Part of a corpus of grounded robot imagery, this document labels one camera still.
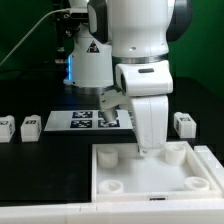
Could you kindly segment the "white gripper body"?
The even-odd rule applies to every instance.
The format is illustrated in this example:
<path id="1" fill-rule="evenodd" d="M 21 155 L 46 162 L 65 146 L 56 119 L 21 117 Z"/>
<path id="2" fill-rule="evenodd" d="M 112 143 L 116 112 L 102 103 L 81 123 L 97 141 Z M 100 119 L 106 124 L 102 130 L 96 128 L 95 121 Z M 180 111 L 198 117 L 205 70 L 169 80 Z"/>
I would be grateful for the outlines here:
<path id="1" fill-rule="evenodd" d="M 135 135 L 141 150 L 162 148 L 167 139 L 168 97 L 166 95 L 130 99 Z"/>

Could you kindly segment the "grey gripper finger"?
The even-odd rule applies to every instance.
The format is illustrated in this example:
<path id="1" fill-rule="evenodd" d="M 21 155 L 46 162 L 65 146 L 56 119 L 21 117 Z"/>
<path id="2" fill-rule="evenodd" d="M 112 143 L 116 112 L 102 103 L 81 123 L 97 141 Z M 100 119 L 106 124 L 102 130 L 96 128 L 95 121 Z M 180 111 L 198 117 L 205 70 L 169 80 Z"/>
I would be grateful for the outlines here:
<path id="1" fill-rule="evenodd" d="M 147 152 L 148 152 L 148 150 L 147 150 L 146 148 L 143 148 L 143 147 L 139 147 L 139 148 L 138 148 L 138 153 L 139 153 L 139 155 L 140 155 L 141 157 L 146 156 L 146 155 L 147 155 Z"/>

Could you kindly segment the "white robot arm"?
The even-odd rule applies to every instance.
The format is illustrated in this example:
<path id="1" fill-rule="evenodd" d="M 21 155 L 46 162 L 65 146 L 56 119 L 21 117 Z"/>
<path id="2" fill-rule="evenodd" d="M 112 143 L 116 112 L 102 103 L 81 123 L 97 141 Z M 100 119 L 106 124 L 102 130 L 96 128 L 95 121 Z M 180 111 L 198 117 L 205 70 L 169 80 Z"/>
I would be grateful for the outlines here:
<path id="1" fill-rule="evenodd" d="M 127 106 L 138 150 L 165 146 L 168 98 L 173 80 L 168 44 L 192 20 L 192 0 L 68 0 L 74 50 L 64 83 L 98 95 L 103 118 L 116 119 Z"/>

